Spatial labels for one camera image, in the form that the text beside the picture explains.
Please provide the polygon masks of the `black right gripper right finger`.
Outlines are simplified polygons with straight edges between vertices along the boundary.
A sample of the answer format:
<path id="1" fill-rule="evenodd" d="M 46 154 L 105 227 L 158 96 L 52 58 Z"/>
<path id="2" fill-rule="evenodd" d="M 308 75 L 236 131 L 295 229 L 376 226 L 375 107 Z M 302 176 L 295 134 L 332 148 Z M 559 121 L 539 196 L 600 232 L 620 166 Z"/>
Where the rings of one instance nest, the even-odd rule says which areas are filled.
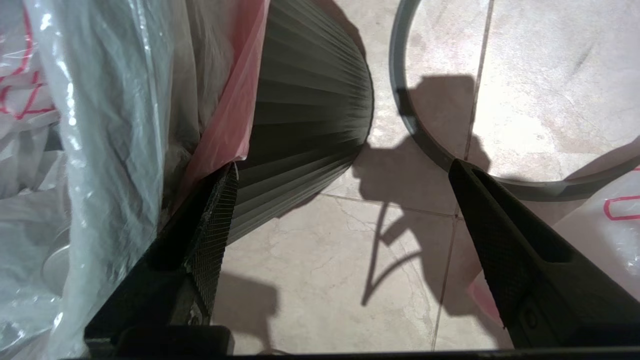
<path id="1" fill-rule="evenodd" d="M 448 178 L 516 348 L 637 347 L 639 302 L 477 166 Z"/>

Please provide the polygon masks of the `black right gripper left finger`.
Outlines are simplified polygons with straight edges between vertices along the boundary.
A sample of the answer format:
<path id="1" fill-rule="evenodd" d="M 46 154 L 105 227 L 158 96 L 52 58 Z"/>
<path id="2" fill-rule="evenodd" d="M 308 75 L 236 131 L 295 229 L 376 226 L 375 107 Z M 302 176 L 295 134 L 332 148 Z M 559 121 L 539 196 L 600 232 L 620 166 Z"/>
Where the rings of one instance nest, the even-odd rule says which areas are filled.
<path id="1" fill-rule="evenodd" d="M 197 183 L 87 324 L 87 346 L 116 346 L 134 327 L 210 321 L 237 193 L 233 162 Z"/>

